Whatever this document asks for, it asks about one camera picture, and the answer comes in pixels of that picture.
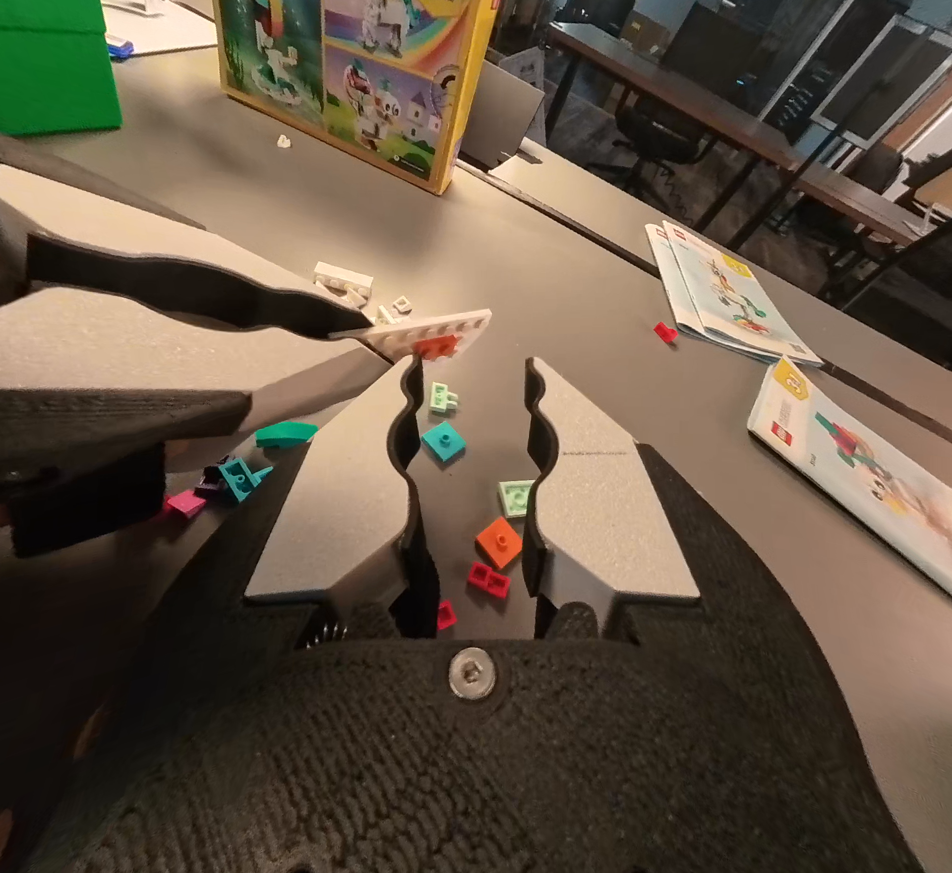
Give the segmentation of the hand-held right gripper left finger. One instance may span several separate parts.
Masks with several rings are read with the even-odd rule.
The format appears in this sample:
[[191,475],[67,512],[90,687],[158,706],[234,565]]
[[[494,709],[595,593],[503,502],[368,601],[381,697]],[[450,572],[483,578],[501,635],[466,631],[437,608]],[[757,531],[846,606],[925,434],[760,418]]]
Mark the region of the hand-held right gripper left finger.
[[422,447],[422,360],[405,357],[311,439],[244,598],[318,605],[340,620],[390,609],[410,638],[437,632],[439,575],[409,472]]

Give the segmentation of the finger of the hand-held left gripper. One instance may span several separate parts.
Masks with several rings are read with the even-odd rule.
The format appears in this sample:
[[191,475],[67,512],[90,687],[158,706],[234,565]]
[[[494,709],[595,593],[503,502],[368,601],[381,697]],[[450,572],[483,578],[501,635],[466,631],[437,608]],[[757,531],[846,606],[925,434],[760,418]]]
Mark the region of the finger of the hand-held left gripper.
[[393,365],[360,340],[202,327],[77,288],[6,305],[1,345],[3,481],[64,481],[170,440],[228,448]]
[[349,302],[199,227],[2,165],[2,286],[121,296],[240,330],[360,332]]

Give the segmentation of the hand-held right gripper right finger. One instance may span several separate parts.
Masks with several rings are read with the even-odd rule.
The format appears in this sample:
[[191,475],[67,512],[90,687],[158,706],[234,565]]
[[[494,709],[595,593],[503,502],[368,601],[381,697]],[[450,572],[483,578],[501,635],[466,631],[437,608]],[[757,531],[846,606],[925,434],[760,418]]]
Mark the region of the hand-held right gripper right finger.
[[565,605],[604,635],[626,604],[696,605],[698,585],[649,476],[642,445],[538,357],[526,362],[530,488],[522,566],[543,638]]

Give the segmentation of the orange toy tile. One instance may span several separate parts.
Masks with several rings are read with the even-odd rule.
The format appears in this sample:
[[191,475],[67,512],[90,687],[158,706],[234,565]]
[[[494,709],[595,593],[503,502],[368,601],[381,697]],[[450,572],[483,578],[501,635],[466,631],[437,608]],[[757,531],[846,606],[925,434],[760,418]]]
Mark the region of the orange toy tile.
[[506,517],[499,517],[475,537],[475,546],[497,572],[504,571],[522,554],[523,540]]

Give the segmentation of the white half-round toy plate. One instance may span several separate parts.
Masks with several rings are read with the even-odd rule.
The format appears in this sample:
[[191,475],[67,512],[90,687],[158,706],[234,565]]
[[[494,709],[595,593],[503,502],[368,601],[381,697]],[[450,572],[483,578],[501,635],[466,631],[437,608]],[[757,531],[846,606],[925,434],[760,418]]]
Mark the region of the white half-round toy plate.
[[329,340],[351,339],[362,342],[380,356],[397,363],[407,356],[416,356],[412,347],[419,340],[455,335],[460,339],[455,354],[457,356],[465,352],[487,330],[491,319],[492,311],[486,308],[439,317],[411,317],[400,323],[375,324],[368,328],[333,333]]

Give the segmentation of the yellow toy brick set box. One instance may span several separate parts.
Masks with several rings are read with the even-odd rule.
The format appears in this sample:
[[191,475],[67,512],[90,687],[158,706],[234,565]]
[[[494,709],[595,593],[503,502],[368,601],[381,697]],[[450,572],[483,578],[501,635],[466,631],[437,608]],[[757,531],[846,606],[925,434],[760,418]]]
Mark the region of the yellow toy brick set box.
[[503,0],[213,0],[233,100],[448,188]]

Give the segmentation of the green curved toy slope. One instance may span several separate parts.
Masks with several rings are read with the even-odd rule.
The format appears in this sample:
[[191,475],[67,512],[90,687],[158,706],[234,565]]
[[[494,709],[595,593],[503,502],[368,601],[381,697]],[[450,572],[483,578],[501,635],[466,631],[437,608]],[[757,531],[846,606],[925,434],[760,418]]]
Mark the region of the green curved toy slope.
[[262,427],[255,431],[255,445],[257,448],[290,448],[309,442],[319,431],[314,424],[286,421]]

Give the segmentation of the teal toy brick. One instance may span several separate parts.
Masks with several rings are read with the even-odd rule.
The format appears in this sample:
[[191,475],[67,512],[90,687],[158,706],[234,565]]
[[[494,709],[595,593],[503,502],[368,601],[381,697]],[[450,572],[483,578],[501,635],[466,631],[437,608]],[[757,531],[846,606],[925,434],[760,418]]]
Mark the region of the teal toy brick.
[[240,504],[247,499],[272,472],[273,467],[253,470],[244,458],[232,458],[216,464],[220,479],[225,484],[225,491]]

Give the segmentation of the teal square toy tile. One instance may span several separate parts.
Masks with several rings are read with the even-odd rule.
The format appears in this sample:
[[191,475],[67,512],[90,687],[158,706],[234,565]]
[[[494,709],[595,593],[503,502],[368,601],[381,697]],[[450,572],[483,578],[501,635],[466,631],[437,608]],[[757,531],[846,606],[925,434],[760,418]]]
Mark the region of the teal square toy tile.
[[453,462],[467,448],[464,437],[448,421],[443,421],[423,432],[421,443],[431,456],[442,464]]

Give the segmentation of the green plastic bin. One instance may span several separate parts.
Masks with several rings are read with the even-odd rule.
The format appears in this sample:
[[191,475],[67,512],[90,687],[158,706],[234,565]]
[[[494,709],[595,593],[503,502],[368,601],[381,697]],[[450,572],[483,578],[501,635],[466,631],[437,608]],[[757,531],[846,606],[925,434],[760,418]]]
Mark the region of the green plastic bin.
[[101,0],[1,0],[1,131],[111,130],[123,123]]

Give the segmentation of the cluster of small white bricks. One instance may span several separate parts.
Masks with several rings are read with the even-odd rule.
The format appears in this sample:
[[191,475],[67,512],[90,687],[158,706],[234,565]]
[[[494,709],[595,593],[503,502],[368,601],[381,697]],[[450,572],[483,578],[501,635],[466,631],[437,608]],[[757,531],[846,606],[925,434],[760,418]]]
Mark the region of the cluster of small white bricks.
[[316,285],[323,286],[335,296],[362,310],[374,324],[400,323],[412,315],[413,305],[407,296],[399,296],[392,302],[378,304],[374,310],[370,310],[375,279],[369,274],[320,260],[316,263],[312,276]]

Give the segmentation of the grey chair back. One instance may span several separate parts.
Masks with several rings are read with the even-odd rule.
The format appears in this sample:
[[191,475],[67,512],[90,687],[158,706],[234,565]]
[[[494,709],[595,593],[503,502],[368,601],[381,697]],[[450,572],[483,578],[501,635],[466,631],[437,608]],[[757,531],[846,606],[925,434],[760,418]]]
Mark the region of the grey chair back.
[[514,157],[525,139],[546,145],[544,94],[530,82],[484,61],[460,154],[490,171]]

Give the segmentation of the white paper sign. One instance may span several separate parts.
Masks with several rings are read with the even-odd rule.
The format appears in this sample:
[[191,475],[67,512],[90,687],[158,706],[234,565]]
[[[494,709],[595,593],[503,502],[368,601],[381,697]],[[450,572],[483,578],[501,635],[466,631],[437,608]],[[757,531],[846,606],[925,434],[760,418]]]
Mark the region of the white paper sign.
[[529,48],[498,60],[497,66],[521,81],[544,92],[545,56],[541,46]]

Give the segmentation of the dark wooden table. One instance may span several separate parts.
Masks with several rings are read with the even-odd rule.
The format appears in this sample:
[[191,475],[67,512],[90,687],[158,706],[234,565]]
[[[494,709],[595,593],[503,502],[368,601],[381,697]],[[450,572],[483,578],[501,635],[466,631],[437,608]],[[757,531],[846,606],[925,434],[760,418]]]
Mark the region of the dark wooden table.
[[561,116],[579,64],[588,62],[625,88],[672,108],[696,121],[718,140],[749,154],[741,172],[697,221],[700,231],[704,231],[718,216],[759,162],[782,170],[777,197],[769,200],[735,233],[727,244],[728,248],[740,249],[790,191],[819,201],[853,223],[884,236],[894,245],[907,247],[919,238],[917,229],[924,226],[920,217],[847,176],[815,160],[800,157],[778,130],[696,82],[639,56],[622,40],[595,25],[552,22],[546,39],[550,45],[564,50],[567,57],[565,73],[545,113],[547,139],[552,136]]

